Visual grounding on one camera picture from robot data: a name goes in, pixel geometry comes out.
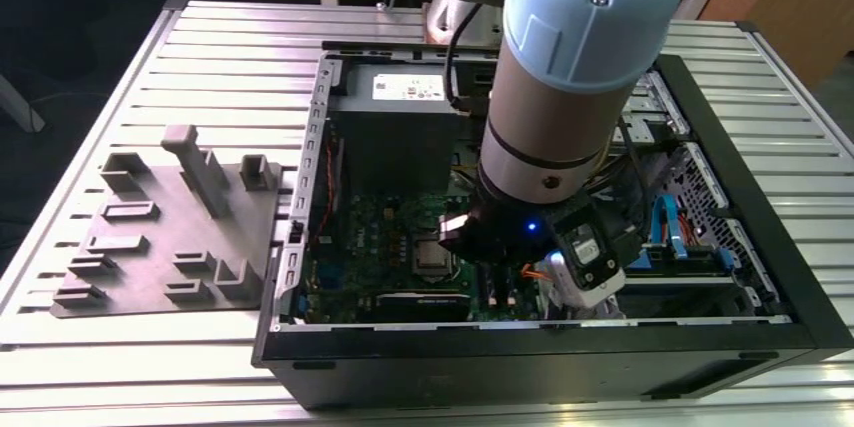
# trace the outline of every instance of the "floor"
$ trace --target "floor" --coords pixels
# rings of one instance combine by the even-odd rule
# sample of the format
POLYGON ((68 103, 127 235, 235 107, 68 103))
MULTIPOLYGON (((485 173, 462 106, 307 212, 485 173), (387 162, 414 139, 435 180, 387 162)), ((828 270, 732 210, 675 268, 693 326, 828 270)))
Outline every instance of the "floor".
MULTIPOLYGON (((12 259, 166 0, 0 0, 0 72, 47 121, 0 114, 0 272, 12 259)), ((318 0, 224 0, 318 3, 318 0)), ((374 5, 381 0, 342 0, 374 5)), ((398 0, 418 6, 425 0, 398 0)), ((817 97, 854 133, 854 57, 817 97)))

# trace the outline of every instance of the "green circuit board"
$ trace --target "green circuit board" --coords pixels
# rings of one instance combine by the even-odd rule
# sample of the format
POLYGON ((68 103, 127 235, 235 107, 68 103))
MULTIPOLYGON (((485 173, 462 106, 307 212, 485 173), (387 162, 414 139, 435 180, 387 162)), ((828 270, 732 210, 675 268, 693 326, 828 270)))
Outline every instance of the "green circuit board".
POLYGON ((334 249, 327 249, 334 253, 319 255, 309 266, 307 321, 361 323, 373 297, 397 292, 469 296, 469 321, 539 318, 537 282, 522 278, 519 268, 509 269, 513 305, 503 307, 485 296, 478 266, 462 259, 453 258, 447 275, 430 277, 414 272, 417 243, 438 238, 443 214, 467 209, 465 196, 354 196, 338 219, 334 249))

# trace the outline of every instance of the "black case frame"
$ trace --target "black case frame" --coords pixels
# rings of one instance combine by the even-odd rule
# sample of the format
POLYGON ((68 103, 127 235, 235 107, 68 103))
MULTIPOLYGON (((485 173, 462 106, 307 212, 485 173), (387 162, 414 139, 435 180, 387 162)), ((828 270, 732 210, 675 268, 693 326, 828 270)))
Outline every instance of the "black case frame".
MULTIPOLYGON (((325 43, 325 50, 443 47, 325 43)), ((267 277, 252 363, 306 408, 435 407, 697 398, 854 348, 849 329, 774 213, 682 59, 655 63, 737 218, 793 313, 790 324, 270 332, 267 277)))

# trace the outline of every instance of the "screw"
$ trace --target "screw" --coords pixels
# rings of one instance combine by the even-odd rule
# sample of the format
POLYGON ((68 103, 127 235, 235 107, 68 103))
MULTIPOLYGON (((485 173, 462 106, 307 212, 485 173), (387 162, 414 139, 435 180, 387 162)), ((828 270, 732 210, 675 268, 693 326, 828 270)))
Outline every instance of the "screw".
POLYGON ((543 187, 549 190, 557 189, 561 186, 561 177, 546 177, 543 179, 543 187))
POLYGON ((609 5, 609 0, 590 0, 590 2, 597 7, 605 7, 606 5, 609 5))

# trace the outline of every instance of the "power supply label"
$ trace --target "power supply label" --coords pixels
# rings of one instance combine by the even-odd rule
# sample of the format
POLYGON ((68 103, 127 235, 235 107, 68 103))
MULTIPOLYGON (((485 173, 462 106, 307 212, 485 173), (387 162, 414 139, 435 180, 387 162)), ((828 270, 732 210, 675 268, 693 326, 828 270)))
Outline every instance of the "power supply label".
POLYGON ((374 77, 374 100, 445 101, 442 76, 379 74, 374 77))

